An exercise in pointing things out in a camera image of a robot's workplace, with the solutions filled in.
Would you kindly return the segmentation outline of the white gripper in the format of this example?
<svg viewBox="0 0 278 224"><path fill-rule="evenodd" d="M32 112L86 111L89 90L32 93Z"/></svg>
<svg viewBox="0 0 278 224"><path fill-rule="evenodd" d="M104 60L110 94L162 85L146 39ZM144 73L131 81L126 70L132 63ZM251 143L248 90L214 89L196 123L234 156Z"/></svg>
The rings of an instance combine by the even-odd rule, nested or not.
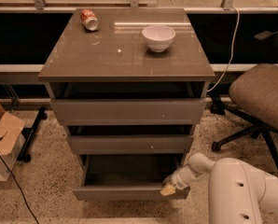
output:
<svg viewBox="0 0 278 224"><path fill-rule="evenodd" d="M176 189L187 188L195 178L196 174L188 165L180 167L163 180L165 186L160 190L160 194L162 196L173 195L176 193Z"/></svg>

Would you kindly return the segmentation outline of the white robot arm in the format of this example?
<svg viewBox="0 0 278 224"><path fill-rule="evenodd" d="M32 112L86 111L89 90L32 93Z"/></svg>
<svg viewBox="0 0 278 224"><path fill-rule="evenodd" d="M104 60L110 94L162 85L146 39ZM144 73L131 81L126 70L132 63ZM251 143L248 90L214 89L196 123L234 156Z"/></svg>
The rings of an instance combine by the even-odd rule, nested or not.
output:
<svg viewBox="0 0 278 224"><path fill-rule="evenodd" d="M164 180L160 194L173 195L204 177L209 224L263 224L263 212L278 214L278 177L234 158L212 161L195 153Z"/></svg>

